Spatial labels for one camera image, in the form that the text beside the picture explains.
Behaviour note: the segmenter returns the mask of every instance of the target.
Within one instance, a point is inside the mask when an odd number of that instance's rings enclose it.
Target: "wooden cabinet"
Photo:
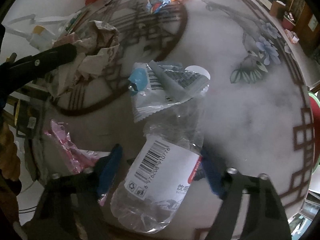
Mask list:
[[[299,44],[310,56],[320,43],[320,25],[314,22],[313,13],[304,0],[288,0],[287,9],[296,19],[293,31],[298,35]]]

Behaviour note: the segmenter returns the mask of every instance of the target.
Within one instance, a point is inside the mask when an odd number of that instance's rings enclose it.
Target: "pink wrapper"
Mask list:
[[[85,168],[94,167],[95,163],[101,157],[108,156],[109,152],[94,152],[80,150],[71,141],[70,133],[66,132],[63,122],[56,122],[55,120],[50,121],[51,130],[46,131],[45,134],[55,139],[56,143],[60,145],[69,160],[66,163],[68,169],[73,174],[78,174]]]

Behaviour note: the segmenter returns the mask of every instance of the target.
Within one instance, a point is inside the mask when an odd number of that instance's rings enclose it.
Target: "blue plastic piece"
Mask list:
[[[106,194],[112,186],[113,179],[118,171],[122,157],[122,147],[117,144],[110,155],[99,159],[94,170],[99,176],[97,195],[100,198]]]
[[[216,164],[210,157],[210,154],[203,148],[201,150],[201,155],[201,165],[208,180],[211,191],[222,199],[226,193],[226,190],[224,189],[222,184],[222,174],[218,171]]]
[[[132,71],[128,80],[134,84],[134,92],[143,91],[148,85],[148,76],[146,70],[143,68],[136,68]]]

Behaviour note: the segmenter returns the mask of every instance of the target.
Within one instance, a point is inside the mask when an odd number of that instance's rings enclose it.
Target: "crumpled paper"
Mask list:
[[[76,33],[68,34],[57,40],[53,47],[71,43],[77,48],[77,56],[70,63],[59,66],[51,72],[47,85],[54,97],[60,97],[71,90],[79,80],[94,79],[112,62],[119,48],[119,32],[108,23],[90,21],[83,38]]]

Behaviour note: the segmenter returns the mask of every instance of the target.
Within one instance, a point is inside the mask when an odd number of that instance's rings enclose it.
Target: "round table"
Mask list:
[[[16,0],[4,20],[36,13],[67,16],[85,0]],[[308,192],[314,156],[313,118],[299,66],[285,52],[285,39],[269,15],[252,0],[177,0],[148,15],[146,0],[114,0],[104,19],[120,31],[121,51],[108,75],[79,84],[53,106],[46,103],[42,127],[33,139],[42,179],[68,174],[58,149],[43,135],[49,121],[65,122],[80,149],[124,149],[116,185],[145,143],[144,121],[134,123],[126,77],[134,62],[166,60],[199,65],[211,75],[207,92],[205,142],[209,151],[242,174],[270,176],[288,217],[296,214]],[[28,23],[17,26],[28,28]],[[4,38],[3,55],[36,54],[26,40]],[[115,100],[108,100],[116,94]],[[103,207],[108,223],[119,226]],[[248,198],[243,198],[238,225],[243,226]],[[206,179],[194,181],[170,225],[156,238],[201,239],[221,205]]]

